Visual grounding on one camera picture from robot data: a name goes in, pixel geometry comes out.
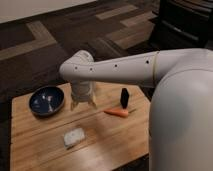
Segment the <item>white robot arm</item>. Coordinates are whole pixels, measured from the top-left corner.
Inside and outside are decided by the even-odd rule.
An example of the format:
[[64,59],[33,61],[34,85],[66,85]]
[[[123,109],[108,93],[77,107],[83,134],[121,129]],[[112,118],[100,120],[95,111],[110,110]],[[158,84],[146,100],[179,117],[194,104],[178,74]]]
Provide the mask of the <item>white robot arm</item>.
[[61,77],[154,89],[149,171],[213,171],[213,50],[159,50],[96,62],[86,50],[64,61]]

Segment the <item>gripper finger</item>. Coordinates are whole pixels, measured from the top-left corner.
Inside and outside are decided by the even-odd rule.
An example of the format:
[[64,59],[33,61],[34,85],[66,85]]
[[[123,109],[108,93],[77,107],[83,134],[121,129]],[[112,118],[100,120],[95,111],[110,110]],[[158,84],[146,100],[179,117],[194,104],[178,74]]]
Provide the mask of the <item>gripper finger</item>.
[[97,105],[94,101],[89,101],[88,104],[89,106],[92,106],[93,108],[97,109]]
[[78,106],[78,102],[72,101],[72,102],[71,102],[71,105],[70,105],[71,111],[73,111],[77,106]]

